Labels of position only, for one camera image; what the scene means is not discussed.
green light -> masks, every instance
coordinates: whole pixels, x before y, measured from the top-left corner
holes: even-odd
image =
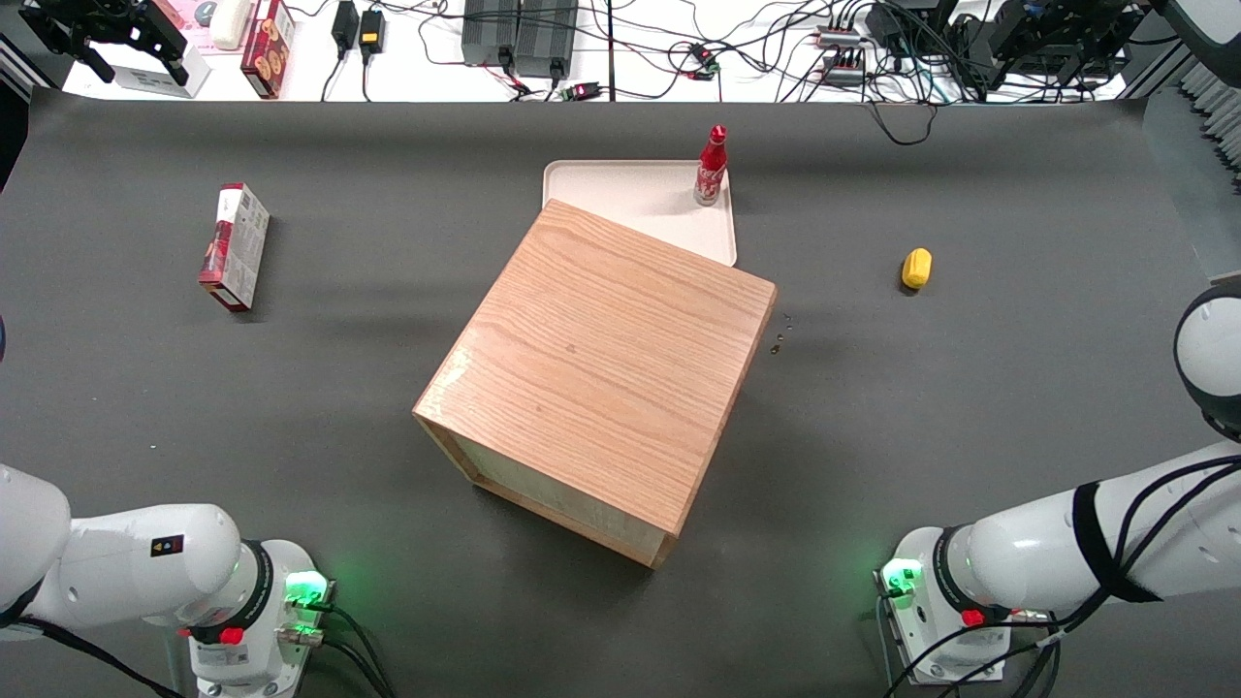
[[[905,595],[913,591],[918,578],[922,576],[922,564],[917,560],[902,560],[897,558],[884,565],[881,574],[887,580],[887,587],[894,594]]]
[[[303,604],[316,604],[325,601],[328,594],[328,578],[308,570],[293,573],[284,579],[284,600],[300,601]]]

yellow sponge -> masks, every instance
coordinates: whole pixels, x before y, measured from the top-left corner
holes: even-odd
[[[931,252],[925,247],[910,252],[901,268],[901,281],[915,291],[926,286],[931,281]]]

dark gray mat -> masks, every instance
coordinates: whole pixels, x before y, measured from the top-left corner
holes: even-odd
[[[885,114],[906,138],[927,117]],[[869,573],[903,533],[1212,441],[1170,355],[1205,278],[1140,118],[951,108],[897,148],[855,106],[42,93],[0,196],[0,458],[77,515],[205,501],[303,543],[406,698],[877,698]],[[684,539],[648,574],[472,488],[410,407],[547,163],[692,158],[716,119],[738,267],[779,286],[768,334],[787,339],[756,359]],[[246,318],[195,284],[235,180],[276,216]],[[916,246],[936,261],[911,298],[896,279]],[[1056,696],[1231,691],[1237,600],[1104,609],[1066,642]],[[155,628],[89,636],[168,676]],[[47,642],[0,657],[5,696],[145,694]],[[303,696],[364,694],[338,657],[314,664]]]

white tray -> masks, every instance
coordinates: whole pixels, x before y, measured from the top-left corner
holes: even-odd
[[[731,267],[728,173],[714,206],[694,200],[696,176],[697,160],[556,160],[544,170],[544,205],[557,199]]]

red box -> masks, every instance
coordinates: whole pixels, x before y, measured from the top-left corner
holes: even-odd
[[[284,73],[289,68],[289,46],[293,43],[293,17],[280,0],[259,0],[254,20],[249,22],[241,72],[263,99],[280,96]]]

